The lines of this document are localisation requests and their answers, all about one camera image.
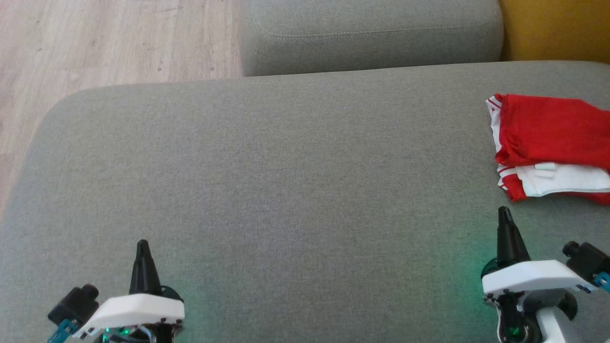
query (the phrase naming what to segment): white stripe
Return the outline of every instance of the white stripe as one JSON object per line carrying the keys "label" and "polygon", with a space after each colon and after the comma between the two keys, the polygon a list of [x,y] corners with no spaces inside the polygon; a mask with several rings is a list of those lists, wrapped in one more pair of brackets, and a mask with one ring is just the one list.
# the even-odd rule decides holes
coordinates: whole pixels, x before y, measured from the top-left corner
{"label": "white stripe", "polygon": [[502,144],[500,144],[500,108],[494,105],[490,99],[495,99],[495,97],[492,96],[485,102],[487,103],[487,109],[489,109],[489,115],[492,117],[493,142],[497,153],[502,149]]}
{"label": "white stripe", "polygon": [[502,101],[498,100],[495,95],[488,99],[494,106],[502,107]]}
{"label": "white stripe", "polygon": [[507,176],[509,176],[509,175],[514,175],[514,174],[516,174],[516,173],[517,173],[517,169],[515,169],[515,168],[510,168],[510,169],[507,169],[507,170],[505,170],[505,171],[501,172],[501,173],[500,173],[500,178],[502,178],[502,179],[503,179],[503,178],[505,178],[505,177],[507,177]]}

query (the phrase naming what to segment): folded cloth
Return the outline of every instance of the folded cloth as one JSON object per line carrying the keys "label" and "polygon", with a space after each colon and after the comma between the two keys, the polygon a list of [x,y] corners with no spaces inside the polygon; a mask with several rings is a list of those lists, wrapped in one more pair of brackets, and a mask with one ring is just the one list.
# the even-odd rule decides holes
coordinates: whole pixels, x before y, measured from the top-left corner
{"label": "folded cloth", "polygon": [[[507,99],[511,99],[511,104],[517,104],[518,106],[506,106]],[[530,100],[534,103],[532,107],[528,106]],[[502,96],[499,94],[492,96],[486,101],[487,108],[489,109],[492,118],[493,141],[497,152],[496,160],[499,163],[498,174],[500,175],[500,182],[498,185],[507,192],[511,201],[520,201],[528,197],[542,197],[551,193],[564,193],[566,195],[587,197],[597,203],[610,204],[610,175],[607,170],[591,167],[590,165],[547,162],[554,160],[542,157],[549,155],[556,156],[560,161],[570,161],[572,158],[569,156],[569,152],[571,151],[569,147],[564,150],[566,153],[562,154],[562,150],[553,151],[551,149],[553,146],[552,142],[545,141],[543,144],[549,149],[549,153],[545,153],[544,149],[540,146],[531,146],[531,142],[534,142],[533,144],[538,144],[538,142],[544,140],[544,137],[547,137],[547,127],[549,126],[554,126],[554,129],[551,130],[553,131],[553,134],[557,134],[557,132],[563,130],[564,135],[569,135],[567,131],[570,131],[574,136],[586,136],[585,133],[575,132],[575,130],[578,128],[586,128],[587,125],[579,123],[576,128],[562,129],[560,128],[562,124],[558,123],[552,115],[547,115],[546,110],[539,106],[541,103],[550,104],[550,108],[553,109],[555,108],[553,100],[558,100],[561,103],[564,101],[572,101],[572,99],[540,98],[520,95]],[[586,110],[583,112],[584,114],[591,112],[587,112],[587,110],[590,110],[590,107],[592,106],[581,101],[577,102],[586,105]],[[576,107],[575,104],[572,104],[570,108],[571,110],[576,110]],[[536,109],[538,112],[530,112],[529,116],[523,115],[523,113],[515,115],[515,110],[522,111],[523,109]],[[598,111],[601,111],[603,115],[607,116],[601,121],[610,123],[610,111]],[[539,115],[541,117],[547,117],[548,122],[545,122],[540,118],[532,120],[533,117]],[[588,121],[588,117],[579,112],[572,113],[571,117],[579,117],[579,121]],[[526,134],[521,136],[516,133],[515,130],[507,129],[505,127],[506,122],[509,122],[512,127],[517,128],[517,130],[526,126]],[[566,122],[569,125],[574,121],[567,120]],[[504,136],[505,132],[509,132],[510,139],[507,139]],[[528,134],[532,132],[536,132],[534,135],[535,137],[528,140]],[[608,139],[608,137],[610,137],[610,131],[607,131],[605,135],[600,135],[600,140],[604,141]],[[560,140],[562,144],[569,146],[568,141],[569,139]],[[511,142],[518,142],[517,147],[515,148],[515,146],[511,145]],[[608,143],[606,150],[610,150],[610,142]],[[517,153],[521,153],[522,151],[525,152],[525,156],[533,154],[538,156],[538,159],[527,159],[523,157],[523,155]],[[597,149],[598,154],[602,151],[602,148]],[[589,159],[592,159],[595,156],[595,152],[588,156]],[[603,165],[607,162],[605,159],[602,160],[603,161],[595,160],[594,163]]]}
{"label": "folded cloth", "polygon": [[499,164],[552,161],[610,170],[610,111],[580,99],[515,94],[494,98],[502,105]]}

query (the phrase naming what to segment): white robot link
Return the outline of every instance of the white robot link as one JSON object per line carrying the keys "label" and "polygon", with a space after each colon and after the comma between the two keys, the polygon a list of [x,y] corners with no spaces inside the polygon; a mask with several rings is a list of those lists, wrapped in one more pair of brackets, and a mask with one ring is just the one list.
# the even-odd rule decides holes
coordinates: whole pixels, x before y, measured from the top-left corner
{"label": "white robot link", "polygon": [[90,284],[75,287],[47,315],[57,325],[48,343],[99,335],[96,343],[172,343],[182,330],[184,301],[159,282],[148,242],[137,245],[129,295],[95,301]]}
{"label": "white robot link", "polygon": [[532,261],[511,212],[498,209],[497,257],[483,268],[484,302],[496,308],[500,343],[580,343],[569,289],[610,292],[610,258],[589,243],[569,242],[570,259]]}

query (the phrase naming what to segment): gray fabric upholstery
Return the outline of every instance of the gray fabric upholstery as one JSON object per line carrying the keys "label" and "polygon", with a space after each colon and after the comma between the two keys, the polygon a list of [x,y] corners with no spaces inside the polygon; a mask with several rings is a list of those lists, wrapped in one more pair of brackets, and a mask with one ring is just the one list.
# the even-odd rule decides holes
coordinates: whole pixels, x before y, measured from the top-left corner
{"label": "gray fabric upholstery", "polygon": [[497,0],[247,0],[246,76],[492,62]]}
{"label": "gray fabric upholstery", "polygon": [[[124,295],[140,238],[180,342],[493,342],[493,92],[610,108],[610,67],[516,62],[130,85],[45,118],[0,228],[0,332],[43,342],[73,286]],[[610,209],[511,205],[534,259],[610,251]],[[578,295],[585,342],[610,296]]]}

